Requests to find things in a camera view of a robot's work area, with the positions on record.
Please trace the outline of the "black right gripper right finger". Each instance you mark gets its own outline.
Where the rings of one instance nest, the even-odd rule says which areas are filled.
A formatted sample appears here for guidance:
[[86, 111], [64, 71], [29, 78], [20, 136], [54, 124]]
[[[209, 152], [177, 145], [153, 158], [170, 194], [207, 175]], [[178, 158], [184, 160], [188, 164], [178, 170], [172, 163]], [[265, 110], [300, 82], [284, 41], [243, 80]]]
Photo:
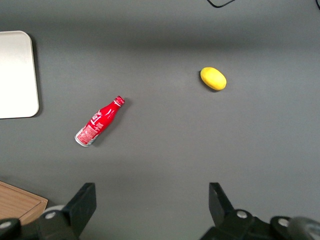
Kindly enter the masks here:
[[221, 185], [209, 184], [208, 207], [214, 226], [202, 240], [269, 240], [270, 226], [244, 209], [235, 209]]

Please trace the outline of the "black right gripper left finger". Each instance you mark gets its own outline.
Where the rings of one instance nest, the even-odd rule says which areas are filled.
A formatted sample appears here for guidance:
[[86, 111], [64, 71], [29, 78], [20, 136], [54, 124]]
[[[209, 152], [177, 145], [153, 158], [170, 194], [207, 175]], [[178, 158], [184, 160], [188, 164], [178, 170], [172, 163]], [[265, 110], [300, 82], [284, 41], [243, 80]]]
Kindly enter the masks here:
[[46, 210], [38, 219], [40, 240], [78, 240], [97, 207], [96, 185], [85, 183], [64, 206]]

